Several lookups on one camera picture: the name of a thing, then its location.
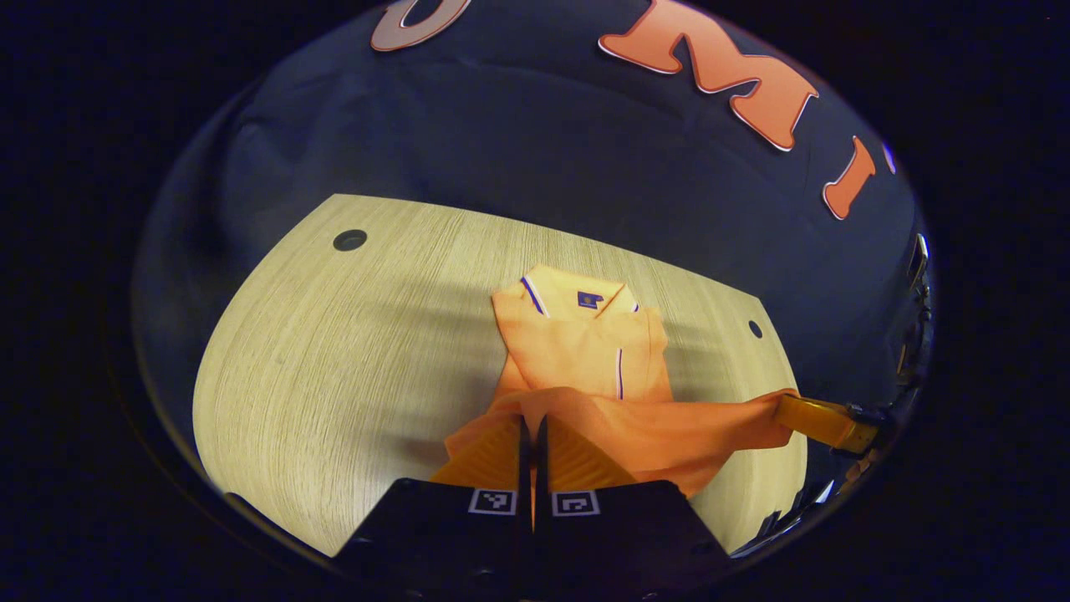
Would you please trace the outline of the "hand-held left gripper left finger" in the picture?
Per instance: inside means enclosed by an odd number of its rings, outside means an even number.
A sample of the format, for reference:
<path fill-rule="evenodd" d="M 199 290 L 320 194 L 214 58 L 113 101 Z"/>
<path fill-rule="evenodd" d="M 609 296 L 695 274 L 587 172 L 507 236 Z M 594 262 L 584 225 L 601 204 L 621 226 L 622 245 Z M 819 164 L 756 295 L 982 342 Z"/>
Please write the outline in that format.
<path fill-rule="evenodd" d="M 394 480 L 333 566 L 372 602 L 522 602 L 530 431 L 509 416 L 427 480 Z"/>

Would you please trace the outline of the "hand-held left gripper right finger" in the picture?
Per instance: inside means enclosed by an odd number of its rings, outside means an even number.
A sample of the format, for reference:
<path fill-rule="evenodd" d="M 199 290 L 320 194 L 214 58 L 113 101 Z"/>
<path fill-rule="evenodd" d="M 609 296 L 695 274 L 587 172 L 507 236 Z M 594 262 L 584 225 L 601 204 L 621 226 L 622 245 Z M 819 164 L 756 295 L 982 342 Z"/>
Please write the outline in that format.
<path fill-rule="evenodd" d="M 676 602 L 732 559 L 673 482 L 635 482 L 574 428 L 538 430 L 532 560 L 542 602 Z"/>

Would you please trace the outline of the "orange polo T-shirt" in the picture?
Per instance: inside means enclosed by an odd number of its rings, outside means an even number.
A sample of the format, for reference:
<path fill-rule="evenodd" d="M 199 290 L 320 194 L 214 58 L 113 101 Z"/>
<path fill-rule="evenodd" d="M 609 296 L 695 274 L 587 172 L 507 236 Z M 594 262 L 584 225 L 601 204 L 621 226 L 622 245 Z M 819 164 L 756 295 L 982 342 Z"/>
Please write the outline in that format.
<path fill-rule="evenodd" d="M 506 359 L 485 414 L 445 438 L 450 460 L 513 416 L 532 433 L 553 416 L 635 480 L 692 497 L 734 453 L 792 439 L 773 418 L 784 386 L 737 403 L 674 399 L 664 320 L 622 282 L 536 264 L 493 291 L 492 311 Z"/>

